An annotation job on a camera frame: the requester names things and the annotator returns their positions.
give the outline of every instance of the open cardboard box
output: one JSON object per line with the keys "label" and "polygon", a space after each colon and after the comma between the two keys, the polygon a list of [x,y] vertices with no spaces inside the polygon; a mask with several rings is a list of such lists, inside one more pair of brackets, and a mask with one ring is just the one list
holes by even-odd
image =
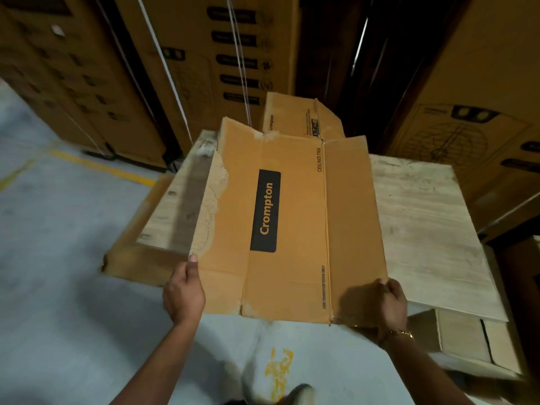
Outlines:
{"label": "open cardboard box", "polygon": [[368,325],[358,307],[387,273],[365,137],[276,93],[262,132],[224,118],[191,253],[207,313]]}

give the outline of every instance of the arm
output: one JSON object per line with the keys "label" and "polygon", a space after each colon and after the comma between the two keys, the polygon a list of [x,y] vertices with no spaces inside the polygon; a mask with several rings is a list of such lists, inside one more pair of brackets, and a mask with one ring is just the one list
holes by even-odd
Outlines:
{"label": "arm", "polygon": [[111,405],[165,405],[184,368],[205,305],[197,256],[181,263],[163,288],[173,326]]}
{"label": "arm", "polygon": [[407,299],[393,279],[377,282],[379,289],[379,339],[416,405],[474,405],[437,363],[406,335]]}

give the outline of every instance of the person's right hand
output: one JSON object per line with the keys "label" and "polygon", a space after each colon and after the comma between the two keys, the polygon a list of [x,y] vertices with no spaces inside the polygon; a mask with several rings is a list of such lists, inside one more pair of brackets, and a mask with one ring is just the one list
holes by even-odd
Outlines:
{"label": "person's right hand", "polygon": [[375,280],[377,287],[379,339],[388,331],[407,331],[407,299],[397,280]]}
{"label": "person's right hand", "polygon": [[163,287],[163,306],[174,325],[184,320],[199,324],[206,304],[203,285],[199,278],[197,256],[180,263]]}

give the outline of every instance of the white strap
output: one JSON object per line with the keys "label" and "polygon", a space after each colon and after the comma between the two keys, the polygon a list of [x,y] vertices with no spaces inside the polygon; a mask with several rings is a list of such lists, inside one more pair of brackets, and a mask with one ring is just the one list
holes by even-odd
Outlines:
{"label": "white strap", "polygon": [[178,96],[178,92],[176,90],[176,87],[174,86],[174,82],[172,81],[171,73],[168,70],[167,62],[165,61],[165,57],[163,56],[163,52],[161,51],[161,47],[159,46],[158,39],[156,37],[156,33],[154,32],[154,28],[152,27],[152,23],[150,23],[150,18],[148,18],[148,14],[146,13],[146,9],[143,4],[143,0],[137,0],[139,2],[140,10],[143,12],[144,20],[146,21],[146,25],[148,26],[148,30],[150,31],[150,34],[152,35],[152,40],[154,41],[154,45],[156,46],[156,49],[158,50],[159,58],[161,58],[161,63],[163,64],[163,68],[165,68],[165,72],[167,73],[167,78],[169,80],[169,83],[171,84],[172,92],[174,93],[174,97],[176,98],[176,103],[178,104],[178,107],[180,108],[180,112],[182,113],[182,118],[184,118],[184,123],[186,124],[187,134],[190,137],[190,142],[193,144],[193,138],[191,137],[190,127],[187,124],[187,118],[186,114],[184,113],[184,108],[182,107],[182,103],[180,102],[180,97]]}
{"label": "white strap", "polygon": [[249,110],[249,100],[248,100],[248,94],[247,94],[247,76],[246,76],[246,66],[244,64],[244,51],[242,50],[242,41],[240,40],[240,30],[238,29],[238,22],[236,20],[236,15],[234,14],[232,0],[227,0],[227,8],[229,10],[229,19],[231,20],[231,29],[233,32],[233,39],[234,39],[234,49],[236,50],[236,54],[237,54],[238,71],[240,72],[240,82],[242,84],[242,94],[244,95],[244,104],[246,106],[247,124],[249,126],[252,126],[251,111]]}

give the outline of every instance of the concrete floor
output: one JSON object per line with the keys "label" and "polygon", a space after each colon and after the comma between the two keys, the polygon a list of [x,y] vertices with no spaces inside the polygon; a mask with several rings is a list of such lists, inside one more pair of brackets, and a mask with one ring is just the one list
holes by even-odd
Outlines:
{"label": "concrete floor", "polygon": [[[1,82],[0,404],[105,404],[171,324],[159,288],[98,271],[150,187],[51,154],[102,162]],[[385,352],[347,329],[220,315],[203,316],[171,403],[224,402],[240,375],[259,399],[309,383],[319,404],[413,403]]]}

